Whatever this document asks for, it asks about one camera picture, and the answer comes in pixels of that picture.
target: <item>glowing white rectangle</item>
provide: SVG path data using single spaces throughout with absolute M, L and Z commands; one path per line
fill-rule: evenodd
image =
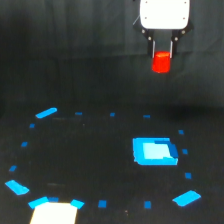
M 141 0 L 140 19 L 146 29 L 184 29 L 190 0 Z
M 30 224 L 74 224 L 77 208 L 69 203 L 39 205 L 33 212 Z
M 166 144 L 145 143 L 143 144 L 145 159 L 172 158 Z

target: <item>blue rectangle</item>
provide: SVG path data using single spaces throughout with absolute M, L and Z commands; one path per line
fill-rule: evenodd
M 9 169 L 10 172 L 14 172 L 16 170 L 17 166 L 11 166 L 11 168 Z
M 184 207 L 199 198 L 201 198 L 200 194 L 196 193 L 195 191 L 188 191 L 179 197 L 174 198 L 173 201 L 176 202 L 179 206 Z
M 179 130 L 179 134 L 180 135 L 184 135 L 184 131 L 183 130 Z
M 28 142 L 23 142 L 23 143 L 21 144 L 21 147 L 27 147 L 27 145 L 28 145 Z
M 184 155 L 188 155 L 187 149 L 182 149 L 182 152 L 183 152 Z
M 150 118 L 150 115 L 143 115 L 143 118 Z
M 99 208 L 106 208 L 107 207 L 107 201 L 100 200 L 98 204 Z
M 28 188 L 18 184 L 14 180 L 6 182 L 5 185 L 8 188 L 10 188 L 17 195 L 23 195 L 23 194 L 26 194 L 26 193 L 28 193 L 30 191 Z
M 43 197 L 43 198 L 39 198 L 35 201 L 31 201 L 28 203 L 28 205 L 30 206 L 30 208 L 34 209 L 36 208 L 38 205 L 42 205 L 46 202 L 49 202 L 48 198 L 47 197 Z
M 150 201 L 145 201 L 145 208 L 146 209 L 151 209 L 151 202 Z
M 30 124 L 30 128 L 34 128 L 35 127 L 35 124 Z
M 71 202 L 71 205 L 78 208 L 78 209 L 82 208 L 82 206 L 84 204 L 85 204 L 84 202 L 77 201 L 77 200 L 72 200 L 72 202 Z
M 81 116 L 82 112 L 76 112 L 75 115 Z
M 177 158 L 163 158 L 163 159 L 145 159 L 143 144 L 155 143 L 159 141 L 170 141 L 169 138 L 134 138 L 133 139 L 133 151 L 134 161 L 139 165 L 159 165 L 159 166 L 176 166 L 178 163 Z
M 45 110 L 39 114 L 36 114 L 36 117 L 41 119 L 41 118 L 47 117 L 55 112 L 57 112 L 57 108 L 50 108 L 50 109 Z
M 191 179 L 191 173 L 185 173 L 185 178 L 186 179 Z
M 49 202 L 58 202 L 59 199 L 56 198 L 56 197 L 51 197 L 51 198 L 48 198 Z

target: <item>white robot body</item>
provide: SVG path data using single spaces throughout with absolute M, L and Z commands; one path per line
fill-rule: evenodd
M 140 20 L 146 29 L 184 29 L 189 21 L 190 0 L 141 0 Z

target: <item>black floor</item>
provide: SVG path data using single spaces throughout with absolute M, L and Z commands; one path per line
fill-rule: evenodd
M 0 223 L 28 224 L 33 212 L 28 202 L 43 196 L 85 202 L 77 224 L 223 223 L 222 110 L 60 106 L 56 114 L 36 119 L 44 109 L 16 105 L 0 120 Z M 77 111 L 83 115 L 75 116 Z M 143 119 L 144 114 L 151 118 Z M 169 137 L 178 149 L 178 166 L 138 165 L 134 137 Z M 24 141 L 28 146 L 22 148 Z M 12 165 L 17 170 L 9 173 Z M 192 173 L 192 180 L 185 179 L 185 172 Z M 4 184 L 12 179 L 30 192 L 16 196 Z M 184 208 L 172 202 L 188 190 L 202 198 Z M 106 209 L 98 208 L 99 200 L 107 200 Z M 144 201 L 151 201 L 152 208 L 145 209 Z

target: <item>red block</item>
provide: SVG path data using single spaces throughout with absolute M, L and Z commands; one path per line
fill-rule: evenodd
M 170 52 L 155 52 L 152 70 L 157 73 L 167 73 L 170 71 Z

